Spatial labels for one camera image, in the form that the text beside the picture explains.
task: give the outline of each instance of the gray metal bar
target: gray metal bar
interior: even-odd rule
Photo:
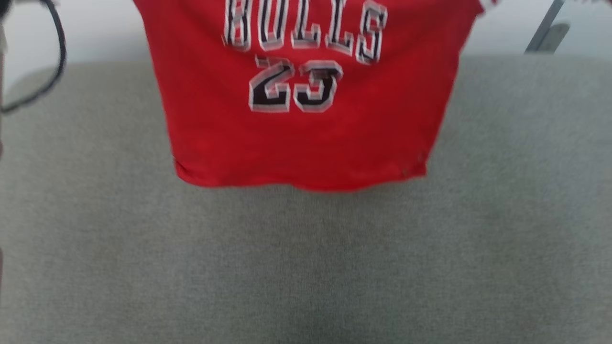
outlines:
[[[526,53],[532,53],[540,49],[542,41],[544,41],[544,38],[546,38],[546,34],[548,34],[548,31],[553,25],[554,19],[557,18],[557,15],[559,14],[561,7],[563,7],[563,3],[564,3],[563,0],[553,1],[553,4],[548,9],[548,13],[546,13],[546,15],[544,16],[544,19],[542,20],[540,27],[535,32],[535,35],[533,36],[533,38],[531,39],[531,42],[527,46],[527,50],[525,50]]]

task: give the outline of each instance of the black lettering with white outline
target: black lettering with white outline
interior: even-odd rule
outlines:
[[[325,112],[334,104],[338,80],[343,76],[342,67],[335,61],[314,60],[300,67],[300,75],[306,73],[310,75],[310,84],[295,84],[293,99],[303,112]]]
[[[252,0],[225,0],[225,36],[227,45],[239,51],[251,49]]]
[[[329,25],[330,32],[325,36],[326,47],[339,51],[348,56],[353,55],[354,39],[353,34],[345,32],[344,38],[340,38],[342,29],[342,13],[347,0],[331,0],[332,1],[332,21]]]
[[[291,33],[291,44],[294,49],[309,49],[321,46],[321,26],[312,24],[310,31],[306,31],[309,11],[310,0],[299,0],[296,28]]]
[[[286,83],[295,75],[293,65],[286,59],[272,63],[268,58],[255,56],[259,68],[265,68],[249,82],[248,104],[257,112],[288,112],[291,86]]]
[[[355,57],[363,64],[372,65],[381,59],[381,49],[383,46],[383,29],[387,25],[387,8],[368,0],[364,4],[364,11],[361,16],[361,35],[357,38],[357,49]],[[371,25],[371,21],[376,22],[376,26]],[[371,44],[365,37],[369,34]]]
[[[277,0],[274,26],[272,27],[274,31],[269,32],[272,0],[259,0],[259,43],[264,51],[280,49],[285,45],[288,3],[289,0]]]

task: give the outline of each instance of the white trim on jersey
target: white trim on jersey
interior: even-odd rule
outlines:
[[[480,5],[485,11],[488,11],[494,8],[500,2],[501,0],[480,0]]]

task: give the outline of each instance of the basketball jersey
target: basketball jersey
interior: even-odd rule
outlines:
[[[348,191],[423,176],[494,0],[135,0],[180,178]]]

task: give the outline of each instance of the gray upholstery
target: gray upholstery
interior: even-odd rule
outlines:
[[[428,178],[206,190],[149,65],[71,66],[3,123],[0,343],[610,343],[611,90],[609,62],[468,57]]]

